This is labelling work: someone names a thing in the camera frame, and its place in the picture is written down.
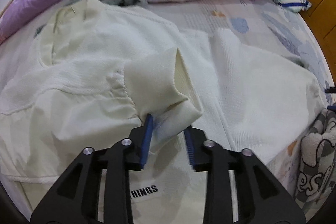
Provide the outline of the checkered grey folded garment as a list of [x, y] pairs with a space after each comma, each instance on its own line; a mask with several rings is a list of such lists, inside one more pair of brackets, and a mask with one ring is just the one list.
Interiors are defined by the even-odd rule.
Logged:
[[321, 208], [335, 186], [335, 112], [322, 109], [301, 140], [294, 200], [306, 219]]

